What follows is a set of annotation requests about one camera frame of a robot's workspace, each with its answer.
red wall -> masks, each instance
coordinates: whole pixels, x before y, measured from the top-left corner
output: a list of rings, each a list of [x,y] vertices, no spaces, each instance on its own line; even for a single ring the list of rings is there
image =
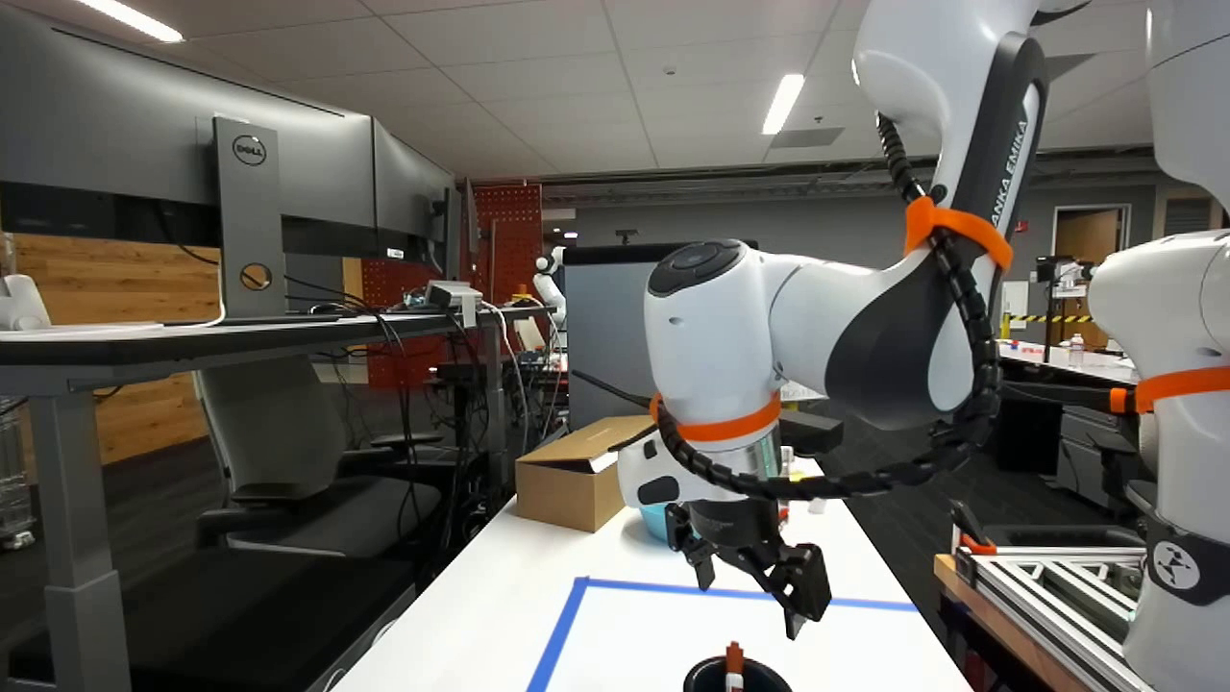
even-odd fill
[[[467,233],[467,279],[502,302],[530,287],[535,257],[543,255],[543,184],[484,182],[472,184],[476,233]]]

ceiling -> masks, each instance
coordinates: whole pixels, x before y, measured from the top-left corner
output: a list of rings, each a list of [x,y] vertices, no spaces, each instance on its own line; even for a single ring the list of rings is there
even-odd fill
[[[3,4],[369,111],[467,182],[878,159],[871,105],[846,69],[866,0],[129,0],[183,32],[179,45],[73,0]],[[1064,65],[1041,148],[1150,146],[1144,0],[1090,0],[1039,41]],[[785,133],[763,138],[787,69],[805,87]]]

chair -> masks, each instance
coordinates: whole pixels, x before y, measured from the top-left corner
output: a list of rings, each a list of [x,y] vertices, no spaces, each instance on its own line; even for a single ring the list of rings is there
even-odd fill
[[[376,556],[422,529],[436,489],[415,484],[393,450],[344,453],[344,428],[307,352],[197,371],[197,397],[226,479],[201,516],[201,541],[234,549]]]

metal frame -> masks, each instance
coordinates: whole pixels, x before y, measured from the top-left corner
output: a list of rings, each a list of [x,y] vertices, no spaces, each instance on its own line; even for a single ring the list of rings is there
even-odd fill
[[[1121,640],[1098,629],[1086,615],[1041,587],[1041,571],[1064,580],[1086,602],[1107,607],[1112,619],[1128,621],[1133,602],[1098,585],[1086,570],[1144,561],[1140,546],[1007,546],[1000,555],[960,555],[973,561],[973,587],[986,594],[1009,621],[1017,621],[1045,655],[1051,655],[1086,688],[1150,683],[1121,661]]]
[[[288,314],[276,132],[216,120],[224,323]]]

blue tape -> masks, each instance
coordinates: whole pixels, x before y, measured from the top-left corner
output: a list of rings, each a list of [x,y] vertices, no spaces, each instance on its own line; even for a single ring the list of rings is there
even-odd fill
[[[653,585],[653,580],[600,580],[600,578],[575,578],[571,590],[547,639],[547,649],[539,657],[535,680],[525,692],[547,692],[553,666],[566,655],[570,629],[575,621],[575,612],[582,602],[588,587],[608,587],[608,590],[662,590],[662,594],[702,594],[702,598],[773,598],[768,590],[743,590],[743,587],[705,587],[699,590],[694,585]],[[831,598],[831,607],[855,607],[855,612],[919,612],[908,598]]]
[[[571,621],[575,621],[582,587],[588,587],[588,578],[575,578],[575,580],[571,580],[571,590],[570,590],[570,598],[566,598],[566,612],[553,619],[553,629],[550,629],[550,639],[547,639],[547,649],[543,649],[543,657],[539,657],[539,669],[535,669],[525,692],[547,692],[547,683],[550,683],[550,676],[553,676],[553,666],[559,661],[566,640],[570,640],[570,629],[571,629]]]

